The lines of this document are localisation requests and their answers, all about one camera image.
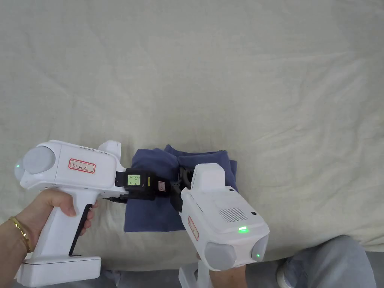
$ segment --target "small screen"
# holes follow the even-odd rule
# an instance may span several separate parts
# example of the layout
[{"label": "small screen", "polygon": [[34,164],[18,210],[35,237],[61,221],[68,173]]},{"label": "small screen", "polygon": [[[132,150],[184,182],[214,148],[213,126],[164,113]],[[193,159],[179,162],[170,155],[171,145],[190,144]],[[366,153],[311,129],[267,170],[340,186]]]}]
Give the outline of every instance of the small screen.
[{"label": "small screen", "polygon": [[140,185],[140,175],[128,175],[128,186]]}]

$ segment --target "sticker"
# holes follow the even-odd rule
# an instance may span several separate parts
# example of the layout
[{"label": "sticker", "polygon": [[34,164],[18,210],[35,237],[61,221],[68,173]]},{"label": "sticker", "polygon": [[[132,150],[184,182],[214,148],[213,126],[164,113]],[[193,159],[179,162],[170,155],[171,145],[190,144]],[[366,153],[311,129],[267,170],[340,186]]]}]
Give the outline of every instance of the sticker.
[{"label": "sticker", "polygon": [[191,219],[191,216],[188,216],[188,225],[191,228],[192,233],[196,238],[196,241],[198,241],[199,240],[199,232],[197,231],[196,226]]},{"label": "sticker", "polygon": [[166,191],[166,184],[165,182],[159,181],[159,191]]},{"label": "sticker", "polygon": [[140,185],[140,175],[128,175],[128,186]]},{"label": "sticker", "polygon": [[87,172],[87,173],[95,173],[96,165],[93,163],[77,160],[77,159],[70,159],[70,162],[68,164],[68,168],[72,170],[77,170],[81,172]]}]

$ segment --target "hand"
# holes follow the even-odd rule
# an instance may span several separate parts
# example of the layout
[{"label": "hand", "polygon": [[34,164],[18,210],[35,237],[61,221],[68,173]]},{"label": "hand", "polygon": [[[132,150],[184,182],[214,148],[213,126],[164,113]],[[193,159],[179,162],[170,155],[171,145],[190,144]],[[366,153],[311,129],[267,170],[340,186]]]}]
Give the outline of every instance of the hand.
[{"label": "hand", "polygon": [[[196,253],[196,257],[201,260],[200,255]],[[209,270],[212,286],[214,288],[247,288],[245,279],[245,265],[231,268],[223,271]]]},{"label": "hand", "polygon": [[[96,201],[92,208],[97,208],[98,205],[99,203]],[[70,194],[59,190],[47,189],[41,192],[33,202],[27,206],[27,208],[16,216],[16,219],[27,230],[33,249],[36,247],[41,230],[54,207],[60,207],[62,212],[67,216],[72,217],[76,215],[73,207],[73,199]],[[82,229],[80,236],[86,232],[86,229],[91,227],[90,220],[92,219],[93,211],[89,210],[87,220],[84,223],[84,228]]]}]

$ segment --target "black clamp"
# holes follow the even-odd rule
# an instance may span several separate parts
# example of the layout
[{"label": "black clamp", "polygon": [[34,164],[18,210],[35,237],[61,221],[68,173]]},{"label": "black clamp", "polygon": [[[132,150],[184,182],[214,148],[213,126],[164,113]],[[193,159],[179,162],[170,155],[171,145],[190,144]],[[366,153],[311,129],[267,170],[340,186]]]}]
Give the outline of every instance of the black clamp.
[{"label": "black clamp", "polygon": [[124,187],[128,194],[110,197],[108,200],[126,203],[128,199],[155,200],[156,197],[170,196],[169,180],[157,176],[147,170],[127,168],[124,172],[116,172],[116,187]]},{"label": "black clamp", "polygon": [[184,167],[179,168],[179,178],[176,182],[171,183],[170,203],[173,208],[181,212],[183,207],[183,200],[181,199],[181,191],[184,188],[191,189],[191,181],[193,177],[193,170]]}]

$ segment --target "blue towel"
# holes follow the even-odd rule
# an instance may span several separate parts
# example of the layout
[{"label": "blue towel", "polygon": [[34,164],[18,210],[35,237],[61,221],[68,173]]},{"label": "blue towel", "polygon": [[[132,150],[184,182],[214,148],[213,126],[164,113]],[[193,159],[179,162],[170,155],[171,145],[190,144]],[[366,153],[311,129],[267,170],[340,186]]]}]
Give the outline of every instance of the blue towel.
[{"label": "blue towel", "polygon": [[[179,166],[194,169],[197,164],[217,163],[225,171],[225,184],[236,191],[237,162],[227,151],[186,153],[167,145],[161,149],[139,149],[132,158],[132,168],[145,169],[170,181],[177,181]],[[179,213],[169,198],[154,201],[130,199],[125,210],[125,232],[168,232],[184,230]]]}]

